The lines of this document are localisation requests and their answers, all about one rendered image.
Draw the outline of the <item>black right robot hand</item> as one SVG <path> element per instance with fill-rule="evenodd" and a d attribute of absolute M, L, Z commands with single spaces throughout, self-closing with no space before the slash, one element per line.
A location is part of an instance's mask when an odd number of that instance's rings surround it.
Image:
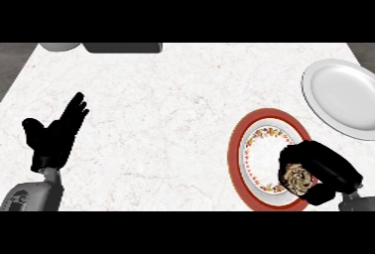
<path fill-rule="evenodd" d="M 363 177 L 342 156 L 316 141 L 304 140 L 288 145 L 280 151 L 279 182 L 288 164 L 301 164 L 311 174 L 311 187 L 298 196 L 311 205 L 320 205 L 335 198 L 338 192 L 351 194 L 357 191 Z"/>

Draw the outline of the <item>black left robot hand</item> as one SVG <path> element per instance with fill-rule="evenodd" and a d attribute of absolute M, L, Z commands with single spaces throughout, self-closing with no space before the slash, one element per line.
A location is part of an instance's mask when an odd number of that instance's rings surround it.
<path fill-rule="evenodd" d="M 22 121 L 26 145 L 34 150 L 32 172 L 38 173 L 44 168 L 60 169 L 65 166 L 88 112 L 84 94 L 78 92 L 62 117 L 48 126 L 34 118 Z"/>

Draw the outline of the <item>brown swirled cupcake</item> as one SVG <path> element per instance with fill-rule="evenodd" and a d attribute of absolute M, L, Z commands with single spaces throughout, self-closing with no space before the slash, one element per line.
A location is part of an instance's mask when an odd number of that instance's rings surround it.
<path fill-rule="evenodd" d="M 301 164 L 288 164 L 282 176 L 283 187 L 298 196 L 302 196 L 311 187 L 311 174 Z"/>

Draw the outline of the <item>red-rimmed floral plate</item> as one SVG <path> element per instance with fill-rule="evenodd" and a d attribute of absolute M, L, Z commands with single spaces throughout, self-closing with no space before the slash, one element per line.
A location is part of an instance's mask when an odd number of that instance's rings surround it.
<path fill-rule="evenodd" d="M 254 211 L 298 211 L 307 207 L 279 183 L 279 157 L 288 145 L 310 136 L 295 118 L 283 111 L 252 111 L 233 130 L 227 165 L 237 195 Z"/>

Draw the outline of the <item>plain white plate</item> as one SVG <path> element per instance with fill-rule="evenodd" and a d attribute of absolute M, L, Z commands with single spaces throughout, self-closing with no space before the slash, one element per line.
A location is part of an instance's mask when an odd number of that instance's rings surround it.
<path fill-rule="evenodd" d="M 375 141 L 375 73 L 348 61 L 320 60 L 302 72 L 299 86 L 325 124 L 348 137 Z"/>

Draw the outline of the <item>pale grey round object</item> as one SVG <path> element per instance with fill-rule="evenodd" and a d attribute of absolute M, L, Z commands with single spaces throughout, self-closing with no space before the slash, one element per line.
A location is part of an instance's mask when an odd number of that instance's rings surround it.
<path fill-rule="evenodd" d="M 41 43 L 41 47 L 48 52 L 65 52 L 74 49 L 79 43 Z"/>

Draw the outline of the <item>dark grey appliance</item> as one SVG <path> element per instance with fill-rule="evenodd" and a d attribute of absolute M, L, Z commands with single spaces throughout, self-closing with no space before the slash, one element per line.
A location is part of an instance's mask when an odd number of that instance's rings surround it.
<path fill-rule="evenodd" d="M 161 43 L 84 43 L 84 47 L 94 54 L 158 54 Z"/>

